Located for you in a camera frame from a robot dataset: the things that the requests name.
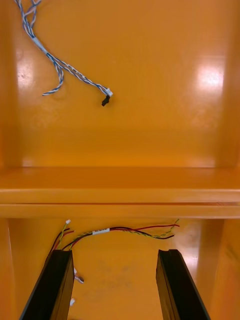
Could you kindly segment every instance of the twisted wire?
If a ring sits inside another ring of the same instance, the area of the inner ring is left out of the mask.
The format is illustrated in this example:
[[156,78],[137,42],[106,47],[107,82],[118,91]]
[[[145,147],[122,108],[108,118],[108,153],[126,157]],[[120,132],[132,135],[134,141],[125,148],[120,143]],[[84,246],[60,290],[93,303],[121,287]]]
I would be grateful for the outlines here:
[[31,0],[31,6],[29,9],[24,12],[24,8],[22,5],[22,0],[14,0],[17,4],[22,18],[22,26],[27,35],[33,40],[33,42],[39,47],[39,49],[51,60],[53,66],[55,67],[55,70],[57,72],[58,76],[58,86],[56,86],[54,89],[49,90],[48,92],[43,93],[43,96],[48,96],[51,94],[54,94],[57,92],[64,82],[64,70],[68,71],[71,75],[75,76],[77,79],[83,81],[87,85],[92,85],[96,88],[98,88],[103,94],[105,94],[108,98],[113,95],[111,90],[99,83],[95,83],[88,79],[85,75],[83,75],[81,72],[76,70],[73,66],[70,64],[65,63],[64,61],[60,60],[59,58],[53,56],[51,53],[49,53],[45,47],[42,45],[42,43],[38,40],[36,37],[33,27],[36,22],[37,17],[37,7],[42,2],[42,0]]

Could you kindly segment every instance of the orange cabinet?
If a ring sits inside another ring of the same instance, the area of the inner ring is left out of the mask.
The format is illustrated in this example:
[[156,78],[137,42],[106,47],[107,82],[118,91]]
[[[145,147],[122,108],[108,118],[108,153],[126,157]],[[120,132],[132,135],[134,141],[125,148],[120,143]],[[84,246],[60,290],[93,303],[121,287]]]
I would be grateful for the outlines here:
[[111,88],[105,107],[70,74],[42,96],[58,83],[53,65],[15,2],[0,3],[1,319],[14,304],[12,319],[20,315],[68,218],[80,232],[181,224],[161,245],[118,234],[83,241],[74,255],[89,286],[74,289],[69,320],[159,319],[157,248],[186,252],[213,320],[238,319],[239,1],[43,0],[35,33]]

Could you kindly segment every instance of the orange side wall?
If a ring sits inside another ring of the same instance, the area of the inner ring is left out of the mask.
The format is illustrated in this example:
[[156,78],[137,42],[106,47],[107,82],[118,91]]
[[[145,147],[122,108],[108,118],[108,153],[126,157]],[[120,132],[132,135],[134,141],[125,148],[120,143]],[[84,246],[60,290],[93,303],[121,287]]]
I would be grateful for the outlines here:
[[0,319],[16,320],[14,270],[7,219],[0,220]]

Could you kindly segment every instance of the orange panel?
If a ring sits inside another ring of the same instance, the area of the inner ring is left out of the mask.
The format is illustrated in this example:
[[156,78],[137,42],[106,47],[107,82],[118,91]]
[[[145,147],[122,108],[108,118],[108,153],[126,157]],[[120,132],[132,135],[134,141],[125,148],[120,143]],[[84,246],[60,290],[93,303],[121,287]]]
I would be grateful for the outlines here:
[[0,301],[0,319],[17,320],[15,277],[7,219],[0,219]]
[[240,220],[224,223],[211,307],[212,320],[240,318]]
[[109,86],[112,101],[65,75],[25,34],[14,1],[1,38],[9,95],[6,165],[234,166],[239,149],[239,1],[50,1],[35,32]]

